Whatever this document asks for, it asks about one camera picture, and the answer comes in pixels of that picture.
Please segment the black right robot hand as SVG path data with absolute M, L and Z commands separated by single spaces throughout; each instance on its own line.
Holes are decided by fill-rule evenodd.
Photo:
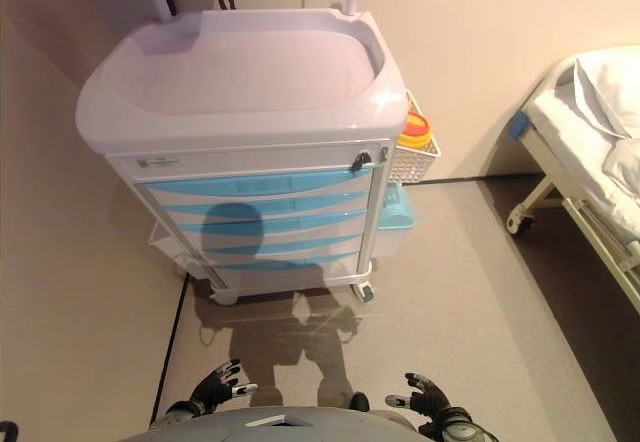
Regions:
M 405 379 L 413 391 L 409 395 L 387 395 L 387 406 L 411 410 L 430 419 L 434 419 L 441 411 L 450 407 L 445 393 L 431 379 L 415 372 L 406 373 Z

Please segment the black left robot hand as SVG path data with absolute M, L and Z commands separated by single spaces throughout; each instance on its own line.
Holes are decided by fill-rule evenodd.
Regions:
M 237 375 L 241 370 L 240 360 L 228 360 L 215 368 L 193 390 L 190 400 L 196 403 L 203 413 L 210 414 L 233 398 L 254 394 L 259 385 L 252 382 L 241 383 Z

